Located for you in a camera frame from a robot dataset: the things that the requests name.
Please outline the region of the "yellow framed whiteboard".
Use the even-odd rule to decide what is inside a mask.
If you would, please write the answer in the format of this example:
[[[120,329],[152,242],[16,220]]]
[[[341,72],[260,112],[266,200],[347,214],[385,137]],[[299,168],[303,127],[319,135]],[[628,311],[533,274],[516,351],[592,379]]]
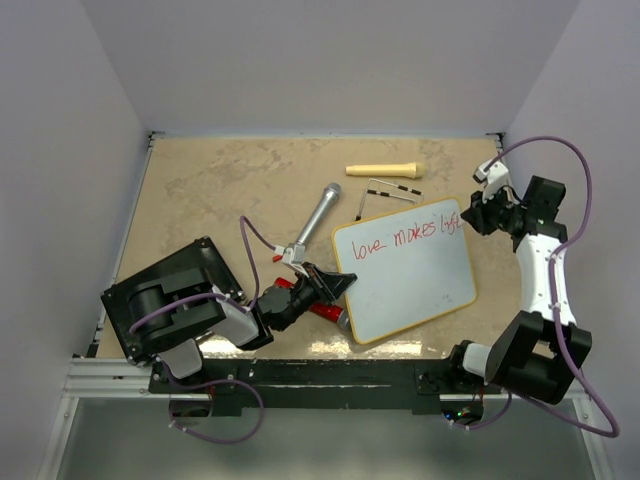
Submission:
[[[453,197],[336,228],[341,273],[357,280],[345,302],[355,341],[370,344],[477,298],[461,207]]]

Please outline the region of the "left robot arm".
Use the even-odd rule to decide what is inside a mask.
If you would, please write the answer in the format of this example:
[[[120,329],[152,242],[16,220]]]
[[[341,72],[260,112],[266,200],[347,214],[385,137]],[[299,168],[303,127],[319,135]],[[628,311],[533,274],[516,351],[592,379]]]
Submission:
[[[239,349],[256,350],[269,334],[293,325],[312,306],[331,306],[356,282],[354,273],[325,272],[305,262],[293,287],[272,285],[251,306],[241,306],[215,285],[206,293],[176,300],[133,323],[129,332],[158,359],[185,392],[200,390],[207,368],[197,343],[205,333],[221,336]]]

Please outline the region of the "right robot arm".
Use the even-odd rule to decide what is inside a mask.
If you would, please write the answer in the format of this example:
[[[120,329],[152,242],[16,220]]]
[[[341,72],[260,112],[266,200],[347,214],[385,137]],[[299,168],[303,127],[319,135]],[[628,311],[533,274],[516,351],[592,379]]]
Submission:
[[[592,347],[591,333],[578,327],[568,304],[564,258],[557,250],[568,239],[556,219],[566,187],[534,176],[518,197],[505,174],[477,173],[474,179],[481,188],[462,218],[481,235],[509,235],[521,273],[521,306],[493,345],[464,340],[433,369],[416,371],[416,390],[426,395],[447,385],[466,393],[492,384],[556,405]]]

